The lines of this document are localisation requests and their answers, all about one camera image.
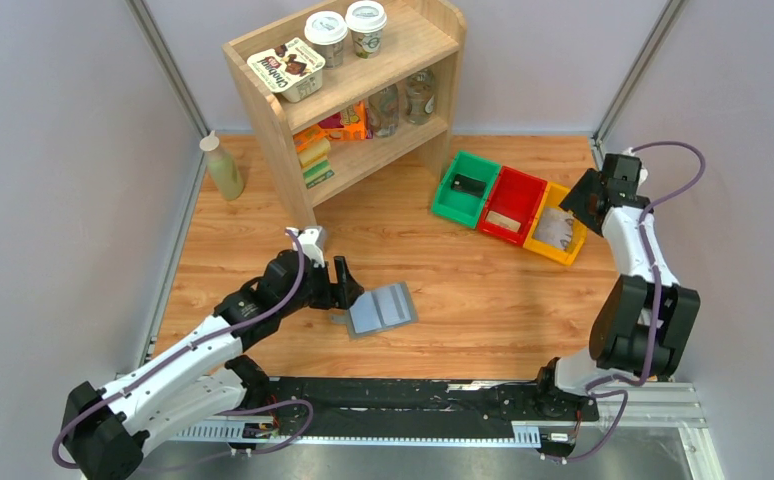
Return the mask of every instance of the plastic storage bin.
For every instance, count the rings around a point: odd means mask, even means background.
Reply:
[[[537,229],[537,225],[541,221],[544,210],[547,207],[561,210],[559,205],[568,193],[570,193],[570,189],[558,185],[557,183],[548,182],[546,195],[540,204],[540,208],[537,210],[536,220],[531,225],[531,229],[528,233],[528,236],[526,237],[525,243],[523,244],[523,248],[543,255],[544,257],[551,258],[552,260],[555,260],[556,262],[562,263],[566,266],[572,265],[572,263],[575,261],[576,255],[578,255],[579,250],[581,250],[582,245],[584,245],[584,240],[587,238],[587,227],[585,227],[584,224],[578,220],[574,220],[572,225],[572,239],[570,240],[569,245],[567,245],[567,248],[564,250],[541,242],[540,240],[536,240],[534,238],[534,234]]]
[[[546,183],[519,170],[502,167],[478,219],[478,230],[522,246],[540,211]]]
[[[455,156],[449,171],[440,182],[437,194],[434,196],[434,205],[431,210],[441,217],[448,218],[454,222],[465,225],[469,228],[475,228],[478,224],[478,218],[481,216],[481,210],[496,178],[499,176],[499,170],[502,166],[498,163],[485,160],[464,151],[458,152]],[[464,175],[473,180],[483,182],[486,186],[483,194],[479,197],[470,193],[461,192],[453,189],[453,183],[456,175]]]

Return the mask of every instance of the gray wall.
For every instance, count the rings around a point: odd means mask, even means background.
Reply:
[[[221,45],[316,0],[146,0],[212,128],[249,129]],[[592,132],[666,0],[454,0],[458,132]]]
[[[78,478],[66,394],[136,366],[196,143],[125,2],[0,2],[0,478]]]
[[[702,311],[679,376],[696,383],[727,478],[774,478],[774,1],[691,1],[613,132],[611,150],[671,138],[710,160],[660,207],[661,248]],[[647,193],[692,175],[643,154]]]

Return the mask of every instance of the wooden tabletop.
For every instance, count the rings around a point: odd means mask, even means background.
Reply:
[[[156,353],[290,247],[284,227],[294,225],[276,200],[257,142],[229,136],[223,144],[237,158],[246,190],[228,203],[205,178]],[[458,136],[452,150],[565,186],[593,166],[585,137]],[[617,278],[605,241],[589,233],[575,263],[563,267],[433,215],[436,186],[408,155],[316,209],[328,230],[328,258],[344,255],[367,288],[406,281],[419,322],[350,340],[328,312],[299,311],[249,350],[267,374],[533,379],[552,357],[587,345]]]

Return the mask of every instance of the shelf board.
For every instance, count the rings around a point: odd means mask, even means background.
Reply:
[[[331,142],[328,163],[334,176],[308,189],[311,202],[319,205],[448,129],[446,121],[434,115],[424,125],[402,120],[392,137]]]
[[[354,53],[346,37],[343,65],[322,72],[322,88],[298,103],[279,96],[287,123],[297,133],[413,72],[457,52],[460,45],[402,1],[384,2],[387,25],[381,51],[370,59]]]

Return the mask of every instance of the ice cream tub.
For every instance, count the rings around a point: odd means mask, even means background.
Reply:
[[[273,49],[255,53],[246,63],[272,93],[298,102],[322,88],[325,59],[296,37]]]

